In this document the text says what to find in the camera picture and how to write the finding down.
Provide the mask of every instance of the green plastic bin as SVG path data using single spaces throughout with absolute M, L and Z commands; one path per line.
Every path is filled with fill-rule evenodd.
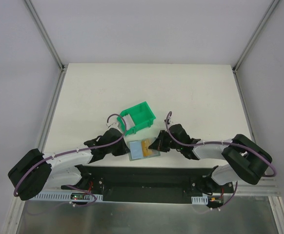
M 120 116 L 122 117 L 125 115 L 130 115 L 135 124 L 135 126 L 130 128 L 125 135 L 135 134 L 137 131 L 143 128 L 151 127 L 154 119 L 156 119 L 146 101 L 129 109 L 126 109 L 120 113 Z M 122 119 L 120 117 L 117 117 L 117 120 L 121 124 L 122 131 L 125 131 Z

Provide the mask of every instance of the white wall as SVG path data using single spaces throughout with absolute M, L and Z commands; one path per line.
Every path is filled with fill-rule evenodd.
M 284 0 L 238 71 L 255 137 L 274 158 L 284 199 Z
M 230 64 L 271 0 L 33 0 L 69 62 Z
M 0 0 L 0 231 L 7 173 L 37 142 L 59 70 L 21 0 Z

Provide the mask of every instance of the white table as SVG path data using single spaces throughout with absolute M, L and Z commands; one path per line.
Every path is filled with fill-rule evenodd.
M 125 137 L 125 142 L 157 137 L 169 111 L 193 138 L 221 140 L 250 137 L 238 89 L 229 65 L 96 64 L 68 66 L 45 152 L 82 147 L 102 135 L 106 118 L 147 101 L 156 120 L 151 128 Z M 210 168 L 222 160 L 188 160 L 175 150 L 130 161 L 107 155 L 92 166 Z

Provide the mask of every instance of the purple cable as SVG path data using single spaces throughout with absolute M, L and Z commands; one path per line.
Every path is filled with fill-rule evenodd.
M 175 141 L 177 142 L 179 145 L 183 145 L 183 146 L 188 146 L 188 147 L 193 147 L 193 146 L 199 146 L 199 145 L 209 145 L 209 144 L 220 144 L 220 145 L 232 145 L 232 146 L 236 146 L 236 147 L 240 147 L 242 149 L 245 149 L 246 151 L 249 151 L 251 152 L 252 154 L 254 154 L 255 156 L 257 156 L 258 158 L 260 158 L 266 165 L 268 165 L 272 171 L 273 171 L 273 174 L 272 175 L 264 175 L 263 177 L 275 177 L 277 175 L 277 170 L 275 169 L 275 167 L 268 161 L 266 160 L 263 156 L 261 156 L 259 153 L 255 152 L 253 149 L 249 148 L 249 147 L 246 147 L 244 145 L 240 145 L 240 144 L 236 144 L 236 143 L 230 143 L 230 142 L 222 142 L 222 141 L 207 141 L 207 142 L 204 142 L 204 143 L 197 143 L 197 144 L 184 144 L 180 141 L 178 141 L 177 139 L 175 139 L 173 137 L 173 135 L 171 134 L 171 132 L 169 131 L 169 128 L 168 128 L 168 120 L 169 118 L 171 117 L 172 115 L 172 112 L 169 111 L 169 113 L 167 114 L 167 117 L 166 117 L 166 121 L 165 121 L 165 125 L 166 125 L 166 129 L 167 129 L 167 132 L 168 134 L 170 135 L 170 137 Z
M 107 123 L 109 121 L 109 119 L 112 117 L 112 116 L 118 116 L 122 119 L 123 123 L 124 123 L 124 133 L 123 135 L 118 138 L 117 140 L 111 142 L 111 143 L 108 143 L 106 145 L 99 145 L 99 146 L 93 146 L 93 147 L 88 147 L 88 148 L 84 148 L 84 149 L 80 149 L 79 151 L 85 151 L 85 150 L 94 150 L 94 149 L 98 149 L 98 148 L 103 148 L 103 147 L 108 147 L 108 146 L 111 146 L 113 144 L 116 144 L 117 142 L 119 142 L 121 139 L 123 139 L 124 135 L 126 134 L 127 132 L 127 125 L 126 125 L 126 122 L 124 121 L 123 117 L 118 115 L 118 114 L 111 114 L 108 118 L 107 118 Z M 67 154 L 71 154 L 71 153 L 76 153 L 77 150 L 71 150 L 71 151 L 66 151 L 66 152 L 63 152 L 63 153 L 59 153 L 59 154 L 56 154 L 54 157 L 60 157 L 60 156 L 63 156 L 63 155 L 67 155 Z M 49 156 L 39 162 L 37 162 L 35 165 L 33 165 L 23 176 L 22 178 L 19 180 L 19 182 L 17 183 L 17 185 L 15 186 L 15 189 L 14 189 L 14 192 L 13 192 L 13 195 L 14 196 L 19 196 L 19 194 L 17 193 L 17 191 L 19 190 L 19 187 L 20 185 L 23 183 L 23 181 L 26 179 L 26 177 L 36 168 L 38 167 L 39 165 L 41 165 L 42 163 L 48 161 L 52 159 L 52 156 Z
M 69 187 L 70 189 L 73 189 L 73 190 L 77 190 L 77 191 L 86 193 L 86 194 L 88 194 L 88 195 L 90 195 L 90 196 L 92 196 L 92 197 L 94 198 L 93 201 L 88 202 L 88 203 L 85 204 L 85 205 L 78 205 L 78 204 L 75 204 L 75 206 L 77 206 L 77 207 L 90 206 L 90 205 L 92 205 L 94 202 L 97 201 L 97 197 L 94 196 L 94 194 L 92 194 L 92 193 L 89 192 L 89 191 L 82 190 L 82 189 L 78 189 L 78 188 L 76 188 L 76 187 L 74 187 L 74 186 L 71 186 L 71 185 L 66 185 L 66 186 Z M 56 206 L 53 206 L 53 207 L 52 207 L 51 209 L 49 209 L 49 210 L 42 211 L 42 212 L 40 212 L 40 213 L 35 213 L 35 214 L 30 213 L 30 212 L 28 211 L 28 208 L 27 208 L 28 204 L 26 203 L 25 206 L 24 206 L 24 210 L 25 210 L 25 213 L 26 213 L 26 214 L 29 214 L 29 215 L 31 215 L 31 216 L 38 216 L 38 215 L 42 215 L 42 214 L 48 213 L 48 212 L 50 212 L 50 211 L 53 211 L 53 210 L 55 210 L 56 208 L 58 208 L 59 206 L 61 206 L 61 205 L 63 205 L 63 204 L 69 204 L 69 201 L 61 202 L 61 203 L 57 204 Z
M 235 196 L 235 194 L 236 194 L 237 189 L 238 189 L 238 182 L 236 181 L 236 183 L 235 183 L 235 189 L 234 189 L 234 191 L 233 191 L 232 196 L 231 196 L 231 197 L 228 199 L 228 201 L 226 201 L 226 203 L 223 204 L 221 207 L 227 205 L 227 204 L 232 200 L 232 198 L 233 198 L 233 197 Z

